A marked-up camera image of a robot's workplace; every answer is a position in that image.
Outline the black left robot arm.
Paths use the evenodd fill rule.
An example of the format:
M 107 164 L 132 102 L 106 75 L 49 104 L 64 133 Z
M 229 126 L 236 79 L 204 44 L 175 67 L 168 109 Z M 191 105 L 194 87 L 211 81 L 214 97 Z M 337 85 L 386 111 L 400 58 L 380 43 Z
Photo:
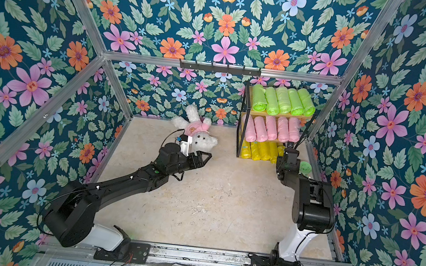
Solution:
M 182 180 L 185 172 L 204 167 L 211 158 L 211 153 L 203 151 L 186 156 L 177 143 L 165 144 L 154 161 L 131 174 L 97 183 L 68 183 L 51 201 L 41 222 L 62 247 L 83 244 L 114 251 L 127 236 L 117 227 L 96 223 L 97 212 L 122 199 L 154 191 L 172 176 Z

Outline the green trash bag roll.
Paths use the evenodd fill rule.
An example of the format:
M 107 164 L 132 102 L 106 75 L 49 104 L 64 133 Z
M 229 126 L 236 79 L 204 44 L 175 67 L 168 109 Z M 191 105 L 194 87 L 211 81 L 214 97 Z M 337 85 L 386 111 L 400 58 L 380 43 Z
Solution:
M 291 111 L 291 102 L 289 98 L 289 91 L 285 87 L 276 89 L 277 102 L 279 105 L 280 114 L 288 114 Z
M 278 115 L 280 113 L 280 108 L 277 100 L 276 90 L 274 87 L 268 87 L 265 89 L 265 99 L 267 102 L 267 115 Z
M 300 103 L 302 104 L 304 109 L 303 115 L 311 117 L 312 115 L 314 115 L 316 108 L 311 99 L 312 97 L 310 92 L 305 88 L 299 89 L 297 92 L 300 99 Z
M 262 85 L 256 84 L 252 89 L 252 110 L 263 112 L 267 109 L 267 100 L 265 89 Z
M 289 100 L 291 104 L 290 114 L 293 116 L 302 116 L 304 113 L 304 106 L 299 98 L 298 91 L 295 89 L 288 90 Z

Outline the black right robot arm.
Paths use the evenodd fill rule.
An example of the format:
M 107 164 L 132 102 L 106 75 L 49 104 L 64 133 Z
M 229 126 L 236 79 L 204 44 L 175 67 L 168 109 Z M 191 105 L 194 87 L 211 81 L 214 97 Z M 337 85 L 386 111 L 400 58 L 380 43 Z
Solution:
M 333 230 L 332 187 L 301 173 L 299 151 L 285 148 L 277 159 L 276 173 L 280 183 L 294 190 L 291 228 L 276 244 L 268 266 L 303 266 L 300 257 L 305 247 L 316 236 Z

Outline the yellow trash bag roll large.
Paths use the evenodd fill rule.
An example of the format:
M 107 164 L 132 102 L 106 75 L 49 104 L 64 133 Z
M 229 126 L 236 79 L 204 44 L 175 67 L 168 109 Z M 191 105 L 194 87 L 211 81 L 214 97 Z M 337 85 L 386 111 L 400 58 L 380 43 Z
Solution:
M 278 147 L 277 147 L 277 151 L 278 151 L 278 156 L 283 156 L 284 155 L 284 152 L 285 152 L 285 147 L 283 146 L 283 145 L 278 145 Z

